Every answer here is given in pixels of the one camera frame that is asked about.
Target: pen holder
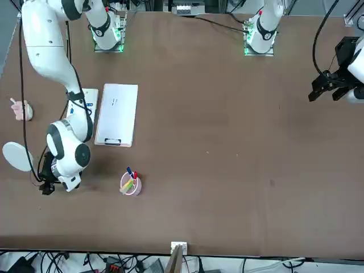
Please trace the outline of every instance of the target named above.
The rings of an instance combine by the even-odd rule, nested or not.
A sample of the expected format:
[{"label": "pen holder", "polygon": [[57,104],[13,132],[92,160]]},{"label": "pen holder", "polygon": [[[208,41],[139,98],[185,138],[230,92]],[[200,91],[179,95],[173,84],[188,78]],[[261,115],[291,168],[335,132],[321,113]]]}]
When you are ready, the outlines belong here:
[{"label": "pen holder", "polygon": [[[123,176],[121,177],[120,180],[120,191],[121,188],[130,180],[130,175],[128,174],[128,172],[124,173]],[[138,194],[140,194],[140,191],[142,190],[142,181],[140,180],[140,178],[136,178],[136,181],[133,181],[133,186],[131,187],[131,189],[129,189],[125,195],[129,195],[129,196],[137,196]]]}]

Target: marker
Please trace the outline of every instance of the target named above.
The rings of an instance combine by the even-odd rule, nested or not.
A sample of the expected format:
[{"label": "marker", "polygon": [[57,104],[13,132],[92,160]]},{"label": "marker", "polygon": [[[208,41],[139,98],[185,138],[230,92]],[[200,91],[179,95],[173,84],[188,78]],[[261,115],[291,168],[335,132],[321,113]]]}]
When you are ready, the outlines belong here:
[{"label": "marker", "polygon": [[131,172],[130,167],[127,167],[127,168],[126,168],[126,170],[127,170],[127,173],[130,175],[130,177],[131,177],[132,179],[134,179],[134,175],[133,175],[133,173]]},{"label": "marker", "polygon": [[124,195],[132,186],[133,186],[133,179],[129,179],[127,183],[125,183],[121,189],[120,192]]},{"label": "marker", "polygon": [[137,178],[138,178],[138,173],[134,172],[134,180],[133,180],[133,184],[136,185],[137,184]]}]

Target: blue marker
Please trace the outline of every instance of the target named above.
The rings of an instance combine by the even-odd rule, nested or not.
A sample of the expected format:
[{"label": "blue marker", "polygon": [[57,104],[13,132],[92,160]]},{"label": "blue marker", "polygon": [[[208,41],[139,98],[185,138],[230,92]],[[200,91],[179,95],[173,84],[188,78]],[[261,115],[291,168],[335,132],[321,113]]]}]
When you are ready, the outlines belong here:
[{"label": "blue marker", "polygon": [[131,172],[130,167],[127,167],[127,168],[126,168],[126,170],[127,170],[127,173],[130,175],[130,177],[131,177],[132,179],[134,179],[134,175],[133,175],[133,173]]}]

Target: white clipboard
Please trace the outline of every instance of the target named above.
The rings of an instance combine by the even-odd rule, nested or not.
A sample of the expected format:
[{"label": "white clipboard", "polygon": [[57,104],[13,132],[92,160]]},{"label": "white clipboard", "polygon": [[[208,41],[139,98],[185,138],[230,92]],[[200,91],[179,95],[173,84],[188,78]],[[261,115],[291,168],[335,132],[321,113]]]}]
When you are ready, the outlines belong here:
[{"label": "white clipboard", "polygon": [[137,85],[104,85],[95,145],[131,147],[137,98]]}]

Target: red marker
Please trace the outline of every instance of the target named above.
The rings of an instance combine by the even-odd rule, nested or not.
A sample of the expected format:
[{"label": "red marker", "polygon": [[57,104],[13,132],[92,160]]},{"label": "red marker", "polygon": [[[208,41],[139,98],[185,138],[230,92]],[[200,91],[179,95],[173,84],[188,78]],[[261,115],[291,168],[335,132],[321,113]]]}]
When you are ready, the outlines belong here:
[{"label": "red marker", "polygon": [[134,180],[133,180],[133,185],[137,184],[137,178],[138,178],[138,173],[134,172]]}]

